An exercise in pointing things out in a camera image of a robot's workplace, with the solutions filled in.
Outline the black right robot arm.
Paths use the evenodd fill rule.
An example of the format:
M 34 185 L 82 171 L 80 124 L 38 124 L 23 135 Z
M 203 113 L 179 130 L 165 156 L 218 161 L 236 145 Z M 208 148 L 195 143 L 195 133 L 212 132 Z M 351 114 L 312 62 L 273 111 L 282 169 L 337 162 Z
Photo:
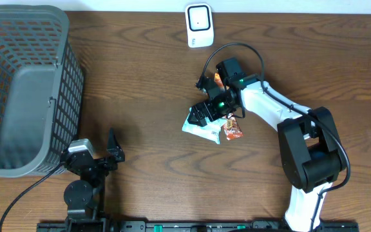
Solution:
M 350 162 L 330 111 L 310 109 L 276 92 L 262 74 L 247 75 L 235 58 L 216 66 L 220 81 L 201 75 L 196 87 L 207 100 L 191 107 L 186 126 L 207 129 L 238 108 L 261 117 L 278 133 L 281 164 L 292 185 L 284 219 L 293 231 L 312 231 L 327 192 Z

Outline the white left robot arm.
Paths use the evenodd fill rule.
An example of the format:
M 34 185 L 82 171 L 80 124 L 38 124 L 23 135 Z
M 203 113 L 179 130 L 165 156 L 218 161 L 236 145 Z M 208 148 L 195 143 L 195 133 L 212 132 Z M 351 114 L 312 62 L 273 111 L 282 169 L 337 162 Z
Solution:
M 109 130 L 107 157 L 93 158 L 89 139 L 71 142 L 61 155 L 61 163 L 69 172 L 80 177 L 64 190 L 67 205 L 67 231 L 118 231 L 118 226 L 104 212 L 106 177 L 125 161 L 113 129 Z

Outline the orange white snack packet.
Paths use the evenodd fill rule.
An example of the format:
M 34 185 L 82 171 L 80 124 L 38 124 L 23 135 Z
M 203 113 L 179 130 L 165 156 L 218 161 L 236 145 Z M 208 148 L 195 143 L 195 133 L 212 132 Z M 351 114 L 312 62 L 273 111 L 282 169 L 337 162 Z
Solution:
M 220 75 L 219 75 L 218 73 L 215 73 L 215 74 L 214 74 L 214 81 L 215 81 L 215 83 L 217 84 L 217 86 L 218 86 L 222 91 L 225 90 L 225 88 L 224 88 L 224 84 L 223 84 L 223 82 L 222 82 L 222 80 L 221 80 L 221 78 L 220 78 Z

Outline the orange Top candy bar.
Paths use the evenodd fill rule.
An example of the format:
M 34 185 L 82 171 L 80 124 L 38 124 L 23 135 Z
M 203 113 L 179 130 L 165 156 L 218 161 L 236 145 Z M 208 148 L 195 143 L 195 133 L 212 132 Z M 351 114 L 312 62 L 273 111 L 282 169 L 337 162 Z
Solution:
M 243 132 L 240 129 L 236 117 L 233 114 L 226 116 L 226 122 L 223 129 L 227 140 L 234 140 L 243 137 Z

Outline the light blue wipes packet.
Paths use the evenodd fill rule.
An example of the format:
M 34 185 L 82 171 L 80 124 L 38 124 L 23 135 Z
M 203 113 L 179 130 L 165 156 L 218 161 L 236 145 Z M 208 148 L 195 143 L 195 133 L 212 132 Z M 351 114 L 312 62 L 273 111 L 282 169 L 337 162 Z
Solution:
M 190 124 L 187 120 L 185 120 L 182 126 L 182 131 L 220 144 L 220 132 L 222 130 L 222 126 L 227 122 L 227 120 L 223 118 L 217 119 L 214 122 L 210 122 L 208 118 L 205 118 L 205 120 L 207 125 L 204 127 Z

